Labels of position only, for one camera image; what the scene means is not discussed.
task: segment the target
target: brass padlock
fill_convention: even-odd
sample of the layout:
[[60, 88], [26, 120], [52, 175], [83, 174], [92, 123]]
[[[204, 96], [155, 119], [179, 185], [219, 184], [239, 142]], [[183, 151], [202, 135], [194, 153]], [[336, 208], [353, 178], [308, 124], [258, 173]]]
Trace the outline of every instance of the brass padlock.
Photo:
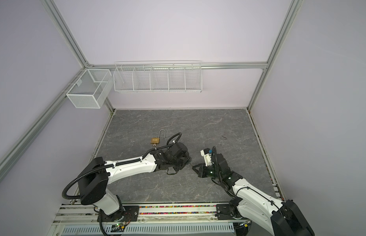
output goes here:
[[[150, 141], [150, 143], [151, 144], [153, 144], [153, 147], [155, 147], [155, 146], [157, 146], [157, 144], [159, 144], [159, 140], [160, 140], [160, 135], [161, 135], [161, 131], [162, 130], [160, 130], [160, 132], [159, 132], [159, 134], [158, 134], [158, 138], [152, 138], [152, 140]], [[163, 138], [165, 138], [166, 137], [166, 130], [163, 130], [164, 132], [165, 132], [165, 134], [163, 135]]]

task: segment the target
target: table surface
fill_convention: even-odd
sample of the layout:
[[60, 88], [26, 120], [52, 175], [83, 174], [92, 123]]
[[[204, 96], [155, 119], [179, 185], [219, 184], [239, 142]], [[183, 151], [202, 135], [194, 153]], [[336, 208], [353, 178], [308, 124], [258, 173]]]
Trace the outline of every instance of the table surface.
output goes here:
[[141, 173], [116, 181], [108, 188], [123, 203], [229, 201], [225, 191], [210, 178], [199, 178], [192, 166], [204, 163], [200, 150], [216, 146], [231, 170], [252, 185], [275, 196], [261, 150], [246, 110], [118, 110], [98, 151], [104, 160], [142, 156], [152, 148], [150, 140], [166, 130], [161, 145], [182, 132], [192, 158], [176, 175], [166, 171]]

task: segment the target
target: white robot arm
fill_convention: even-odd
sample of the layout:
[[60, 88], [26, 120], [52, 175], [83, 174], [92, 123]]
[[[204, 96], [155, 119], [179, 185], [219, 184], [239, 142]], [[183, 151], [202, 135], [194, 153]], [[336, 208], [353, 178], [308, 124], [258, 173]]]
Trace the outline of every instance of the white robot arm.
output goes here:
[[310, 225], [293, 201], [282, 201], [269, 196], [231, 171], [216, 148], [201, 151], [205, 164], [192, 167], [198, 177], [211, 177], [233, 199], [229, 201], [228, 216], [245, 217], [263, 227], [274, 236], [314, 236]]
[[[81, 174], [63, 190], [65, 199], [80, 199], [82, 205], [93, 204], [101, 209], [109, 221], [119, 221], [124, 216], [124, 208], [118, 196], [112, 194], [107, 185], [119, 179], [139, 173], [167, 170], [167, 174], [176, 174], [191, 160], [187, 147], [177, 142], [181, 133], [172, 136], [166, 146], [148, 150], [143, 156], [126, 160], [104, 161], [94, 158]], [[175, 172], [169, 173], [169, 167]], [[79, 196], [69, 196], [67, 191], [78, 182]]]

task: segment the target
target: white mesh basket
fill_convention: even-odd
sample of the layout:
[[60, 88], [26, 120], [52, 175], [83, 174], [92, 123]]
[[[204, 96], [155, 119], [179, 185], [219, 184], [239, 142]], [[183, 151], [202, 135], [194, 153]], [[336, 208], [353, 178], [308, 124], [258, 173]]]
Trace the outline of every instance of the white mesh basket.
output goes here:
[[117, 66], [114, 87], [117, 92], [201, 92], [201, 66]]
[[112, 80], [109, 69], [86, 69], [66, 95], [76, 108], [101, 108]]

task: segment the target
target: wall-mounted wire shelf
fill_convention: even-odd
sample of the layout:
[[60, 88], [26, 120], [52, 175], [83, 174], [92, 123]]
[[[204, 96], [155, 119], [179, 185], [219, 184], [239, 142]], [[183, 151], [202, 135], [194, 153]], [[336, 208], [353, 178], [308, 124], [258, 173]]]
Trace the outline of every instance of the wall-mounted wire shelf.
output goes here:
[[109, 69], [86, 69], [66, 95], [76, 108], [101, 108], [112, 80]]
[[201, 65], [193, 63], [115, 63], [117, 92], [201, 92]]

